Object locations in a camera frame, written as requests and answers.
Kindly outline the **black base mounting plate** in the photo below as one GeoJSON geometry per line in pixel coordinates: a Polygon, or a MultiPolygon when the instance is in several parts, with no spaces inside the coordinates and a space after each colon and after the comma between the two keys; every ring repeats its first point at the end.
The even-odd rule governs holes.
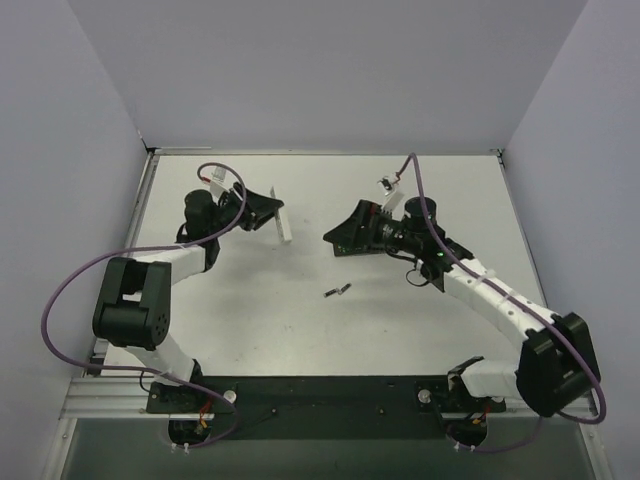
{"type": "Polygon", "coordinates": [[[227,398],[152,383],[146,410],[170,417],[178,444],[226,440],[427,440],[448,430],[464,439],[486,434],[479,416],[502,414],[503,402],[474,399],[444,375],[205,376],[227,398]]]}

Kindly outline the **aluminium front rail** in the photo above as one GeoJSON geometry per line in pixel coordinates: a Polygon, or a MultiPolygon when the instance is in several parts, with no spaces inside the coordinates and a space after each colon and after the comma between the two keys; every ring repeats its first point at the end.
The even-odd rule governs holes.
{"type": "Polygon", "coordinates": [[[135,418],[152,415],[175,420],[207,419],[250,410],[284,409],[369,414],[432,414],[462,417],[481,413],[482,400],[454,400],[444,376],[222,376],[202,379],[220,394],[209,409],[207,394],[190,387],[141,383],[134,377],[86,377],[71,382],[62,415],[66,418],[135,418]]]}

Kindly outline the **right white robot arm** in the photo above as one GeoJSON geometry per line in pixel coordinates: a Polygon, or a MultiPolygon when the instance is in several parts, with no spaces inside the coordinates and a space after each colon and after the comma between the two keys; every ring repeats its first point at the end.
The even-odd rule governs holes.
{"type": "Polygon", "coordinates": [[[451,393],[464,399],[520,399],[538,415],[551,417],[587,392],[599,391],[601,374],[586,321],[543,307],[499,280],[446,235],[431,198],[406,201],[399,220],[381,205],[361,200],[323,239],[338,255],[384,253],[410,262],[423,285],[466,304],[515,348],[515,362],[477,356],[451,369],[451,393]]]}

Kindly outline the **black tv remote control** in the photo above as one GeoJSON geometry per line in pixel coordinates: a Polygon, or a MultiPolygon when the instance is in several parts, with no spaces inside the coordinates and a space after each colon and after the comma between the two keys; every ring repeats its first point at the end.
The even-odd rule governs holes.
{"type": "Polygon", "coordinates": [[[340,257],[354,257],[354,256],[366,256],[366,255],[380,255],[384,250],[374,247],[345,247],[341,245],[333,246],[333,254],[336,258],[340,257]]]}

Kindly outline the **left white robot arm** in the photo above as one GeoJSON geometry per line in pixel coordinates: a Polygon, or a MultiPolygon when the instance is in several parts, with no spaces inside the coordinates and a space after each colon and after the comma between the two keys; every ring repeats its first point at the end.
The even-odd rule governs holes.
{"type": "Polygon", "coordinates": [[[256,231],[274,220],[286,232],[283,208],[282,200],[239,182],[230,189],[218,185],[212,192],[188,193],[174,249],[108,261],[92,320],[94,335],[150,368],[159,392],[169,392],[179,409],[199,408],[205,398],[200,366],[169,333],[172,287],[211,270],[220,253],[220,231],[256,231]]]}

